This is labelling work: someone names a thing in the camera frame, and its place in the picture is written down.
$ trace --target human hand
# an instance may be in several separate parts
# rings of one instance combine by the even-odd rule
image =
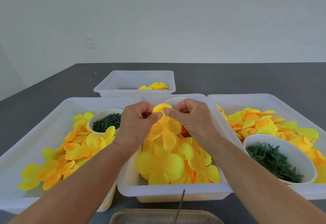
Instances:
[[[147,102],[139,102],[127,106],[121,115],[120,128],[113,140],[121,145],[128,158],[131,157],[144,142],[154,123],[162,113],[153,113],[153,106]]]
[[[211,119],[208,106],[204,102],[184,99],[173,109],[165,108],[164,113],[179,121],[199,143],[204,143],[219,135]]]

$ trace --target person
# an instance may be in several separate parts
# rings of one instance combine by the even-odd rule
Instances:
[[[16,216],[10,224],[86,224],[114,184],[120,169],[146,139],[162,113],[140,102],[127,106],[113,143]],[[222,137],[203,102],[185,99],[165,115],[189,131],[222,169],[240,201],[260,224],[326,223],[326,215]]]

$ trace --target dark tabletop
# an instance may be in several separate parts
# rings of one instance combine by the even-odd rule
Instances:
[[[69,97],[100,97],[93,89],[113,70],[172,70],[174,94],[275,95],[326,130],[326,63],[185,64],[185,63],[93,63],[76,64],[0,102],[0,155],[12,147],[55,107]],[[20,131],[10,126],[16,116],[26,121]],[[326,212],[326,200],[311,201]],[[90,223],[109,223],[122,208],[177,209],[178,203],[140,203],[115,191],[112,206],[96,213]],[[183,209],[209,211],[225,224],[256,223],[235,194],[223,200],[184,202]],[[13,214],[1,211],[0,224]]]

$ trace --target white bowl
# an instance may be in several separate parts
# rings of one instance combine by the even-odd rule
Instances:
[[[122,114],[122,112],[123,112],[123,110],[121,110],[121,109],[112,108],[112,109],[107,109],[107,110],[104,110],[104,111],[101,111],[101,112],[97,113],[96,115],[94,115],[89,120],[89,123],[88,123],[89,129],[93,133],[95,133],[96,135],[101,136],[101,137],[104,137],[104,132],[96,132],[96,131],[93,131],[93,123],[96,122],[96,121],[98,121],[98,120],[100,120],[100,119],[105,118],[109,114],[114,114],[114,113],[120,113],[120,114]]]
[[[171,107],[174,107],[179,102],[183,101],[184,99],[187,99],[187,97],[173,97],[165,101],[165,104],[169,104]]]
[[[291,183],[281,179],[280,181],[283,181],[288,185],[302,185],[311,184],[316,180],[317,170],[315,165],[312,163],[309,157],[296,146],[281,138],[266,134],[254,134],[248,136],[244,140],[243,145],[245,148],[247,148],[251,145],[258,145],[258,143],[267,143],[273,146],[273,148],[279,146],[279,152],[287,157],[288,163],[293,167],[296,167],[300,171],[300,174],[304,175],[301,183]]]

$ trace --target electrical socket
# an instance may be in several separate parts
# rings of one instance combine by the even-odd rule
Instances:
[[[87,48],[97,48],[96,37],[94,35],[84,37]]]

